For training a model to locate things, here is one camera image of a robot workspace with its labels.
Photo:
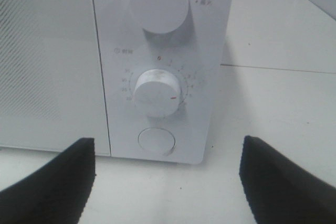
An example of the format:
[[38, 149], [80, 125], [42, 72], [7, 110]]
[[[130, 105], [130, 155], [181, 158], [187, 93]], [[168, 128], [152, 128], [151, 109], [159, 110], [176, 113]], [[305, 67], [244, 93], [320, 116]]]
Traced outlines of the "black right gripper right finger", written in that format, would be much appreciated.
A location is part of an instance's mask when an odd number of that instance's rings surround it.
[[335, 187], [258, 137], [244, 138], [239, 176], [257, 223], [335, 223]]

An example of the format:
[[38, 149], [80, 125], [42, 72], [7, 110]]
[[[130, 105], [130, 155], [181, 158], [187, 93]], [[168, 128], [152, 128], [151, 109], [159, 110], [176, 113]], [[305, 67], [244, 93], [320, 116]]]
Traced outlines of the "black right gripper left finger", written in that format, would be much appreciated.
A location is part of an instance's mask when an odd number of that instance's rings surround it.
[[1, 190], [1, 223], [78, 223], [94, 180], [94, 139], [81, 138]]

